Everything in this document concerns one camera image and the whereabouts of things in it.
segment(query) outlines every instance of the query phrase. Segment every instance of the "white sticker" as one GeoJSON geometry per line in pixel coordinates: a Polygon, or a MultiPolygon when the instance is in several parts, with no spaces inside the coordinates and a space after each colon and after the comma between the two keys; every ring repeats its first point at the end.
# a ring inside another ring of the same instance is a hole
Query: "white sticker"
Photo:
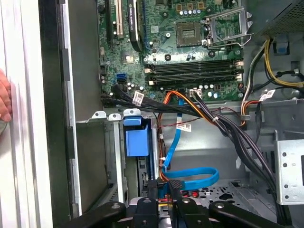
{"type": "Polygon", "coordinates": [[[136,106],[141,106],[143,102],[144,94],[135,91],[132,103],[136,106]]]}
{"type": "Polygon", "coordinates": [[[267,94],[263,94],[263,95],[261,96],[261,98],[260,98],[259,101],[264,101],[264,100],[266,100],[266,99],[271,98],[271,97],[275,94],[275,91],[276,91],[275,89],[269,90],[267,94]]]}
{"type": "Polygon", "coordinates": [[[159,33],[159,27],[158,26],[151,26],[151,33],[159,33]]]}
{"type": "Polygon", "coordinates": [[[181,117],[178,116],[177,117],[177,125],[176,125],[176,129],[179,129],[181,131],[186,131],[186,132],[191,132],[191,124],[190,123],[182,123],[181,117]]]}

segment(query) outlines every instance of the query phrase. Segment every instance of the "small chip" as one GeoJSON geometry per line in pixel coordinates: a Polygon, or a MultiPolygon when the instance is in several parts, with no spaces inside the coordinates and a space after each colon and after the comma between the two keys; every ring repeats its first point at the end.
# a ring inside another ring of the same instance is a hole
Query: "small chip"
{"type": "Polygon", "coordinates": [[[220,84],[215,84],[214,85],[214,90],[220,90],[220,84]]]}
{"type": "Polygon", "coordinates": [[[158,26],[151,26],[151,33],[159,33],[160,29],[158,26]]]}
{"type": "Polygon", "coordinates": [[[129,64],[134,62],[133,52],[132,51],[122,51],[121,52],[121,61],[122,64],[129,64]]]}
{"type": "Polygon", "coordinates": [[[193,10],[193,4],[192,3],[188,3],[188,10],[193,10]]]}
{"type": "Polygon", "coordinates": [[[223,0],[214,0],[214,4],[216,5],[221,5],[223,0]]]}
{"type": "Polygon", "coordinates": [[[203,1],[200,1],[200,2],[198,3],[198,8],[201,9],[201,10],[205,9],[205,4],[204,4],[203,1]]]}
{"type": "Polygon", "coordinates": [[[165,2],[164,2],[164,0],[155,0],[155,5],[164,5],[165,4],[165,2]]]}
{"type": "Polygon", "coordinates": [[[176,11],[178,11],[178,12],[182,11],[182,8],[181,8],[181,5],[180,5],[180,4],[177,4],[177,5],[176,5],[176,11]]]}

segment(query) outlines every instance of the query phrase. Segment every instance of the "blue plastic tab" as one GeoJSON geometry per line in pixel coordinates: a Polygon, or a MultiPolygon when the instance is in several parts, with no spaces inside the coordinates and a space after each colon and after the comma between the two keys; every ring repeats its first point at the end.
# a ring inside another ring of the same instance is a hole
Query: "blue plastic tab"
{"type": "Polygon", "coordinates": [[[123,121],[124,126],[140,126],[142,125],[141,116],[130,116],[126,117],[123,121]]]}
{"type": "Polygon", "coordinates": [[[149,148],[149,133],[147,124],[143,130],[129,130],[125,132],[126,150],[128,157],[148,156],[149,148]]]}

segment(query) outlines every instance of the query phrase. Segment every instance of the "metal side panel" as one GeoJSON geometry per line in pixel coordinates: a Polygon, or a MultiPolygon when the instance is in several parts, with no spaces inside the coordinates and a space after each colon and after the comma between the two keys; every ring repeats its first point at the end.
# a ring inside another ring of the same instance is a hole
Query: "metal side panel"
{"type": "Polygon", "coordinates": [[[0,136],[0,227],[52,228],[38,1],[1,0],[0,9],[13,108],[0,136]]]}

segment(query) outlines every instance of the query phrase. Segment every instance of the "cpu socket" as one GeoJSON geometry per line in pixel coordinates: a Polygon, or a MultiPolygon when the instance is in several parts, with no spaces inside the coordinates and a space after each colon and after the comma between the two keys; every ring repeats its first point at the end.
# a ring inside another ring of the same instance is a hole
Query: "cpu socket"
{"type": "Polygon", "coordinates": [[[192,47],[201,45],[200,22],[181,22],[176,24],[176,45],[192,47]]]}

